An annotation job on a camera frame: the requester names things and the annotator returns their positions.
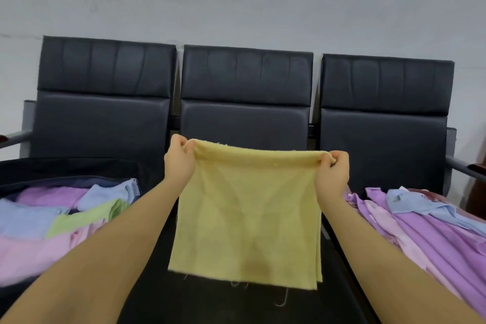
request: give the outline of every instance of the black bag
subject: black bag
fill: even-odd
[[[30,186],[88,188],[93,184],[112,186],[113,181],[136,178],[140,195],[155,187],[163,172],[156,174],[139,163],[114,158],[23,158],[0,161],[0,198]],[[0,288],[0,318],[36,277]]]

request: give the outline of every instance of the chair backrest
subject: chair backrest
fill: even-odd
[[[350,188],[442,193],[454,63],[324,55],[320,148],[349,153]]]
[[[45,37],[31,157],[116,157],[163,167],[174,45]]]
[[[313,54],[184,47],[181,134],[261,150],[306,150]]]

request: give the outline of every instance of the forearm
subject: forearm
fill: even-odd
[[[161,182],[48,269],[1,323],[115,323],[182,189]]]
[[[318,201],[383,324],[484,323],[463,301],[379,235],[343,199]]]

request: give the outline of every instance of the black leather seat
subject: black leather seat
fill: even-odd
[[[245,148],[307,149],[312,64],[312,53],[186,46],[181,133]],[[284,288],[167,272],[175,224],[173,210],[118,323],[366,322],[324,239],[324,283],[289,290],[285,301]]]
[[[45,37],[31,157],[114,157],[163,170],[174,45]]]
[[[320,148],[349,153],[353,192],[442,193],[454,63],[324,55]]]

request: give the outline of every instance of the hand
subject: hand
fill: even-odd
[[[343,198],[349,181],[349,155],[344,151],[331,151],[336,159],[332,166],[331,158],[326,153],[322,156],[321,165],[315,175],[317,200],[330,202]]]
[[[188,141],[179,134],[172,136],[169,150],[164,155],[166,180],[177,182],[182,187],[187,185],[196,168],[195,147],[195,141]]]

